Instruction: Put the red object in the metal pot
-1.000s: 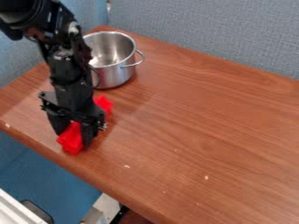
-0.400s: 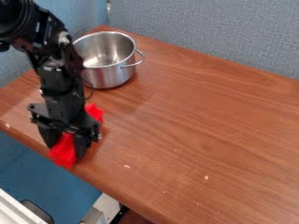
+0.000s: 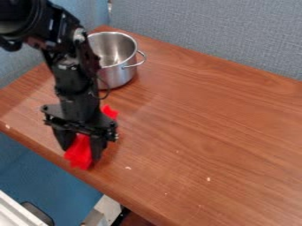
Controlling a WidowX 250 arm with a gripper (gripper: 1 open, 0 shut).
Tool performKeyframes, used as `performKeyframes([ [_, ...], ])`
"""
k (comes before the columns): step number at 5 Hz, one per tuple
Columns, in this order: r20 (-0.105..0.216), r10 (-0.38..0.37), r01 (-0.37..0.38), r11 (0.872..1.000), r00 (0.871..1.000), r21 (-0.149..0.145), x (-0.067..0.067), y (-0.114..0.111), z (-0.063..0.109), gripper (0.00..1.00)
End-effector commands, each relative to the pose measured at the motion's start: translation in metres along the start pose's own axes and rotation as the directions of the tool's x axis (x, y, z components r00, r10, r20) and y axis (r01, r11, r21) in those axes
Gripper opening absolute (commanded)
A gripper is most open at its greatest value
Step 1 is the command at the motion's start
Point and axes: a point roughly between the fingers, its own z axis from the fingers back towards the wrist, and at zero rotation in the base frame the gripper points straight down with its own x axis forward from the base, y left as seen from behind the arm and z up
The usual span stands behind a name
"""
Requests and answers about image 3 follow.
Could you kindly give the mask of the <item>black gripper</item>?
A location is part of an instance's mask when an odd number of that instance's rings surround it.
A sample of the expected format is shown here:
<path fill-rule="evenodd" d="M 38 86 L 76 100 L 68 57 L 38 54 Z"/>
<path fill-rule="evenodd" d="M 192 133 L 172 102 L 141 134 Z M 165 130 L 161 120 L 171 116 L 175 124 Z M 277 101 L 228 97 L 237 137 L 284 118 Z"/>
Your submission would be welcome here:
<path fill-rule="evenodd" d="M 40 110 L 45 114 L 45 124 L 52 127 L 58 146 L 65 151 L 73 144 L 76 134 L 89 137 L 92 160 L 96 162 L 106 148 L 106 142 L 114 142 L 116 121 L 100 112 L 98 93 L 88 91 L 58 104 L 45 104 Z"/>

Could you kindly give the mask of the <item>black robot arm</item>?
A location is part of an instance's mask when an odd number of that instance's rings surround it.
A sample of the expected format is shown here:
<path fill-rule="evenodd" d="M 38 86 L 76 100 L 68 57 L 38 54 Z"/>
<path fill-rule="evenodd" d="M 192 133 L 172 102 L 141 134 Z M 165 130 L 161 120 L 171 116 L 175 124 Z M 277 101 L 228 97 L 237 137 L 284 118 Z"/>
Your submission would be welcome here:
<path fill-rule="evenodd" d="M 97 161 L 106 144 L 117 139 L 116 121 L 100 110 L 100 57 L 80 20 L 49 0 L 0 0 L 0 48 L 13 52 L 24 45 L 41 52 L 54 76 L 58 103 L 40 110 L 56 141 L 68 149 L 84 134 Z"/>

